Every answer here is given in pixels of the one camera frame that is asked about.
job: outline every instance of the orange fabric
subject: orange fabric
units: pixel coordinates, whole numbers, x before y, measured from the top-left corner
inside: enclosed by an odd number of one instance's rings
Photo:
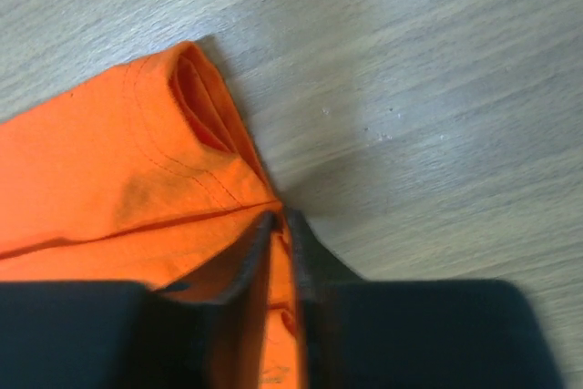
[[[112,67],[9,120],[0,151],[0,281],[162,287],[262,211],[281,210],[229,91],[192,43]],[[272,235],[265,387],[297,386],[289,241]]]

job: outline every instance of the wooden table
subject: wooden table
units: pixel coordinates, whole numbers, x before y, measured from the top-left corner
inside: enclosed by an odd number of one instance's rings
[[[583,0],[0,0],[0,26],[1,119],[201,40],[336,253],[517,282],[583,386]]]

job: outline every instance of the wood grain surface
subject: wood grain surface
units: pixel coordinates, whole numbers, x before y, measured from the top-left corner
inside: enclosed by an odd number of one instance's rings
[[[583,0],[0,0],[0,25],[1,119],[201,40],[328,246],[517,282],[583,387]]]

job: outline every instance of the fabric fold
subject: fabric fold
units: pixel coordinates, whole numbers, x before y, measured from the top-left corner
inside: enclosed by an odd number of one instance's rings
[[[0,151],[0,281],[163,287],[224,251],[262,211],[281,212],[219,72],[190,42],[5,122]],[[273,233],[262,360],[264,384],[287,369],[278,387],[297,386],[284,323],[289,244],[287,230]]]

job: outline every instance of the stitching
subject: stitching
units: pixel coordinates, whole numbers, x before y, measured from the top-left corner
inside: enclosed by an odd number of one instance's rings
[[[204,54],[203,54],[203,53],[201,53],[201,51],[200,51],[200,50],[198,50],[198,51],[196,51],[196,52],[197,52],[197,56],[198,56],[198,57],[201,57],[201,56],[202,56],[202,58],[203,58],[203,60],[204,60]],[[200,79],[200,83],[201,83],[201,84],[202,84],[202,86],[204,87],[204,90],[207,92],[207,95],[209,95],[209,97],[210,97],[209,88],[207,87],[207,85],[205,84],[205,82],[204,82],[204,80],[203,80],[202,76],[200,75],[199,71],[197,70],[197,68],[196,68],[196,66],[195,66],[195,62],[194,62],[194,61],[192,61],[192,66],[194,67],[194,70],[195,70],[195,72],[196,72],[197,76],[199,77],[199,79]],[[220,76],[220,73],[219,73],[218,71],[217,71],[217,75],[219,75],[219,80],[220,80],[220,81],[223,81],[223,79],[222,79],[222,77]],[[224,86],[224,87],[227,89],[227,85],[224,83],[224,81],[222,82],[222,84],[223,84],[223,86]],[[217,108],[217,106],[215,105],[214,101],[212,100],[212,97],[210,97],[210,103],[212,104],[212,106],[214,106],[214,108],[215,108],[215,111],[217,112],[217,114],[218,114],[218,115],[219,115],[219,117],[220,117],[220,112],[219,112],[219,109]],[[255,144],[253,143],[253,141],[252,141],[252,140],[251,140],[251,152],[252,152],[252,155],[255,157],[255,159],[257,159],[257,161],[258,161],[258,163],[259,163],[259,166],[261,167],[261,159],[260,159],[260,157],[259,157],[259,154],[257,153],[257,149],[256,149],[256,147],[255,147]],[[259,178],[259,180],[261,180],[261,182],[263,182],[263,178],[261,177],[261,175],[259,175],[259,174],[258,174],[258,175],[257,175],[257,177]],[[267,187],[268,187],[269,191],[271,191],[271,184],[270,184],[270,182],[269,182],[269,178],[267,178],[267,176],[266,176],[266,177],[265,177],[265,179],[267,180]]]
[[[152,56],[147,56],[147,57],[146,57],[146,59],[145,59],[145,61],[144,61],[144,62],[142,63],[142,65],[140,66],[140,68],[139,68],[139,70],[138,70],[138,73],[136,74],[136,79],[134,80],[134,84],[133,84],[133,86],[132,86],[132,91],[133,91],[133,95],[134,95],[134,100],[136,101],[136,104],[138,105],[138,108],[139,108],[140,114],[141,114],[141,116],[142,116],[142,121],[144,122],[144,129],[145,129],[145,130],[146,130],[146,132],[148,133],[148,137],[149,137],[149,139],[150,139],[150,141],[151,141],[152,145],[154,146],[154,148],[156,149],[156,151],[157,151],[157,152],[159,152],[159,153],[160,153],[162,156],[164,156],[164,158],[166,158],[166,159],[169,159],[170,161],[173,161],[173,162],[175,162],[175,163],[177,163],[177,164],[180,164],[181,166],[183,166],[184,168],[186,168],[186,169],[188,169],[188,170],[195,170],[195,171],[197,171],[197,172],[204,172],[204,173],[207,173],[207,174],[209,174],[211,177],[213,177],[213,178],[215,179],[215,181],[217,181],[217,183],[218,183],[218,184],[219,184],[219,185],[222,187],[222,189],[223,189],[223,190],[225,190],[225,192],[226,192],[226,193],[227,193],[229,196],[231,196],[231,197],[232,197],[232,199],[233,199],[235,202],[237,202],[237,204],[239,204],[240,206],[242,206],[242,204],[239,202],[239,200],[233,196],[233,194],[232,194],[232,193],[231,193],[231,192],[230,192],[230,191],[229,191],[229,190],[228,190],[228,189],[225,187],[225,185],[224,185],[224,184],[223,184],[223,183],[222,183],[222,182],[221,182],[221,181],[220,181],[220,180],[217,178],[217,176],[216,176],[214,173],[212,173],[210,170],[207,170],[207,169],[196,169],[196,168],[193,168],[193,167],[189,166],[188,164],[186,164],[186,163],[183,163],[183,162],[181,162],[181,161],[179,161],[179,160],[175,159],[174,157],[171,157],[171,156],[169,156],[168,154],[166,154],[166,153],[165,153],[163,150],[161,150],[161,149],[160,149],[160,147],[158,146],[158,143],[156,143],[156,140],[154,139],[154,137],[153,137],[153,135],[152,135],[151,131],[148,129],[148,125],[146,124],[146,120],[145,120],[145,117],[144,117],[144,109],[143,109],[143,107],[142,107],[142,105],[141,105],[141,103],[140,103],[140,101],[139,101],[139,99],[138,99],[138,94],[137,94],[137,92],[136,92],[136,87],[137,87],[137,85],[138,85],[138,80],[139,80],[139,76],[140,76],[140,74],[141,74],[141,71],[142,71],[142,69],[144,68],[144,66],[147,64],[147,62],[150,60],[150,58],[151,58],[151,57],[152,57]],[[189,176],[189,175],[180,175],[180,174],[178,174],[178,173],[172,172],[172,171],[171,171],[171,170],[169,170],[169,169],[166,169],[166,170],[167,170],[168,172],[170,172],[170,173],[174,174],[174,175],[178,175],[178,176],[181,176],[181,177],[184,177],[184,178],[189,178],[189,179],[195,179],[195,180],[196,180],[196,181],[197,181],[197,182],[200,184],[200,186],[201,186],[201,187],[204,187],[204,186],[202,185],[202,183],[200,183],[200,181],[199,181],[198,179],[196,179],[196,177],[194,177],[194,176]],[[209,190],[208,190],[206,187],[205,187],[204,189],[205,189],[205,190],[206,190],[206,191],[207,191],[207,192],[208,192],[208,193],[211,195],[211,197],[212,197],[212,194],[209,192]]]
[[[142,68],[143,68],[143,67],[146,65],[146,63],[148,62],[148,60],[149,60],[149,56],[148,56],[148,57],[147,57],[147,58],[144,60],[144,63],[143,63],[143,64],[142,64],[142,66],[140,67],[140,69],[139,69],[138,73],[139,73],[139,72],[141,72]],[[128,93],[127,93],[126,84],[127,84],[127,80],[128,80],[128,73],[129,73],[129,70],[130,70],[130,69],[131,69],[131,65],[128,65],[128,67],[126,68],[126,72],[124,73],[124,78],[123,78],[122,85],[121,85],[121,87],[122,87],[122,96],[124,97],[124,100],[126,100],[126,97],[127,97],[127,94],[128,94]],[[147,159],[147,160],[148,160],[150,163],[154,164],[155,166],[159,167],[160,169],[164,169],[164,170],[166,170],[168,173],[171,173],[172,175],[176,175],[177,177],[182,177],[182,178],[186,178],[186,179],[193,179],[193,180],[195,180],[195,181],[196,181],[196,182],[197,182],[197,183],[198,183],[198,184],[199,184],[199,185],[200,185],[200,186],[201,186],[203,189],[205,189],[205,190],[207,191],[207,193],[209,193],[209,196],[212,198],[212,200],[214,200],[214,201],[217,203],[217,205],[219,205],[219,206],[220,206],[222,209],[224,209],[224,206],[223,206],[223,205],[222,205],[222,204],[219,202],[219,200],[217,200],[217,199],[216,199],[216,198],[215,198],[215,197],[212,195],[212,193],[209,191],[209,189],[207,189],[207,188],[204,186],[204,184],[202,184],[202,183],[201,183],[201,182],[200,182],[200,181],[199,181],[199,180],[198,180],[196,177],[194,177],[194,176],[191,176],[191,175],[181,175],[181,174],[179,174],[179,173],[176,173],[176,172],[174,172],[174,171],[172,171],[172,170],[170,170],[170,169],[168,169],[168,168],[166,168],[166,167],[162,166],[162,165],[161,165],[161,164],[159,164],[159,163],[158,163],[156,160],[154,160],[152,157],[150,157],[150,156],[149,156],[149,155],[146,153],[146,151],[145,151],[145,150],[144,150],[144,149],[143,149],[143,148],[142,148],[142,147],[139,145],[138,141],[136,140],[136,135],[135,135],[134,129],[133,129],[133,127],[132,127],[132,123],[131,123],[131,120],[132,120],[132,117],[131,117],[131,108],[130,108],[130,107],[128,107],[126,112],[127,112],[127,114],[128,114],[128,126],[129,126],[129,133],[130,133],[130,136],[131,136],[131,138],[132,138],[132,140],[133,140],[133,142],[134,142],[134,146],[136,146],[136,148],[137,148],[137,149],[138,149],[138,150],[141,152],[141,154],[142,154],[142,155],[143,155],[143,156],[144,156],[144,157],[145,157],[145,158],[146,158],[146,159]]]

